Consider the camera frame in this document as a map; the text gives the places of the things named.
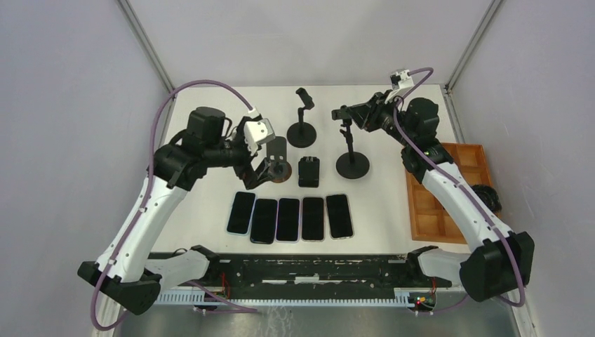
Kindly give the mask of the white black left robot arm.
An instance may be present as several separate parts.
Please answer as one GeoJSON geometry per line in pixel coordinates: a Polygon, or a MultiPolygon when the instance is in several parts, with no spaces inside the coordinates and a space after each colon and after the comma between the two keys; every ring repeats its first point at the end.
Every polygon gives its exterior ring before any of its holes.
{"type": "Polygon", "coordinates": [[[220,110],[198,107],[189,114],[187,127],[156,150],[126,222],[97,260],[79,267],[78,275],[95,287],[95,294],[141,315],[175,286],[194,280],[212,286],[219,280],[220,266],[203,249],[157,260],[149,255],[174,210],[208,169],[233,168],[248,190],[272,179],[268,164],[251,165],[262,146],[275,138],[270,121],[252,109],[224,137],[226,119],[220,110]]]}

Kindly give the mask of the small black phone stand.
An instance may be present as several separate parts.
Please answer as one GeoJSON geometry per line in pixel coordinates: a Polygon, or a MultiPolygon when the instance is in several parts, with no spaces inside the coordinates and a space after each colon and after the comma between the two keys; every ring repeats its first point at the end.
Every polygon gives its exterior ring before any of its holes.
{"type": "Polygon", "coordinates": [[[320,181],[320,159],[318,157],[302,157],[298,163],[298,186],[317,188],[320,181]]]}

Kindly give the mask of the white cased phone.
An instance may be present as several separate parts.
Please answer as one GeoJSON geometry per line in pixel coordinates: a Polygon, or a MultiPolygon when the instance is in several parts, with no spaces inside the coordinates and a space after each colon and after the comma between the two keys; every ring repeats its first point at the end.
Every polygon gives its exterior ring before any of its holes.
{"type": "Polygon", "coordinates": [[[354,236],[349,201],[345,194],[326,197],[330,235],[333,239],[346,239],[354,236]]]}

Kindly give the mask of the black phone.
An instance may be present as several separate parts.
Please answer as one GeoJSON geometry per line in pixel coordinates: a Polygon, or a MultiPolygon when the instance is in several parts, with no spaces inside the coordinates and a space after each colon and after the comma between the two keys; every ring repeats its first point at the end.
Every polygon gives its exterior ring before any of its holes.
{"type": "Polygon", "coordinates": [[[272,244],[276,233],[278,201],[257,199],[252,215],[250,241],[254,244],[272,244]]]}
{"type": "Polygon", "coordinates": [[[321,197],[305,197],[302,200],[302,240],[324,240],[324,200],[321,197]]]}

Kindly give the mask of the wooden base black phone stand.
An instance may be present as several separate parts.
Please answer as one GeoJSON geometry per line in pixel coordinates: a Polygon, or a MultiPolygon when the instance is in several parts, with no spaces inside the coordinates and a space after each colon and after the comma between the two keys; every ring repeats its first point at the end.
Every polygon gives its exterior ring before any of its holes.
{"type": "Polygon", "coordinates": [[[287,140],[276,136],[266,144],[265,173],[269,181],[283,183],[292,175],[292,167],[288,163],[287,140]]]}

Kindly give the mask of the white framed small phone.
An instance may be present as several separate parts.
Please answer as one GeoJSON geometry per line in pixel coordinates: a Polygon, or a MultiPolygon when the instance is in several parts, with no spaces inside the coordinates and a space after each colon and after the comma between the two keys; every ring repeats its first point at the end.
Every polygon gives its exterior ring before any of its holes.
{"type": "Polygon", "coordinates": [[[300,200],[281,198],[276,220],[276,240],[278,242],[296,242],[300,227],[300,200]]]}

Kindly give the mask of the light blue cased phone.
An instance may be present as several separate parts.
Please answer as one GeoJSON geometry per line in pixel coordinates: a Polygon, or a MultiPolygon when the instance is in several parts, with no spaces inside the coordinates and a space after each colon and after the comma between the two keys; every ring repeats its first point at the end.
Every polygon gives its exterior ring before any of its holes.
{"type": "Polygon", "coordinates": [[[230,234],[246,235],[250,229],[256,194],[237,192],[232,202],[226,231],[230,234]]]}

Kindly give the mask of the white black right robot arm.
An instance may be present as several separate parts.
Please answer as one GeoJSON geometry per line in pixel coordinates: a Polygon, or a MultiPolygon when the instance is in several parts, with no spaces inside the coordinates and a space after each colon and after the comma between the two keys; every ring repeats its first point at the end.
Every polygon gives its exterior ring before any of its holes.
{"type": "Polygon", "coordinates": [[[438,140],[439,106],[414,98],[402,110],[402,99],[377,92],[364,103],[343,105],[333,116],[350,118],[367,132],[382,130],[402,144],[407,172],[442,205],[461,231],[469,253],[428,246],[409,253],[405,276],[413,286],[433,277],[459,284],[476,302],[499,298],[510,306],[526,303],[535,242],[527,232],[515,233],[466,182],[450,153],[438,140]]]}

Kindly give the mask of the black round stand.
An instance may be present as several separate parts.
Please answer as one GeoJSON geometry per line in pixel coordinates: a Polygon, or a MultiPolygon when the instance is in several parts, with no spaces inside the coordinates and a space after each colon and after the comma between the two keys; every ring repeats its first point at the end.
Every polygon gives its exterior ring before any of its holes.
{"type": "Polygon", "coordinates": [[[335,162],[337,173],[346,179],[359,179],[364,177],[370,169],[370,162],[366,155],[356,152],[353,146],[353,134],[351,130],[352,117],[347,112],[347,106],[331,111],[332,120],[341,120],[339,132],[347,144],[347,152],[340,155],[335,162]]]}
{"type": "Polygon", "coordinates": [[[298,122],[292,124],[286,134],[286,139],[290,145],[296,148],[307,148],[316,141],[316,129],[304,121],[304,114],[307,110],[312,110],[315,103],[305,88],[298,88],[295,92],[301,99],[303,107],[297,110],[298,122]]]}

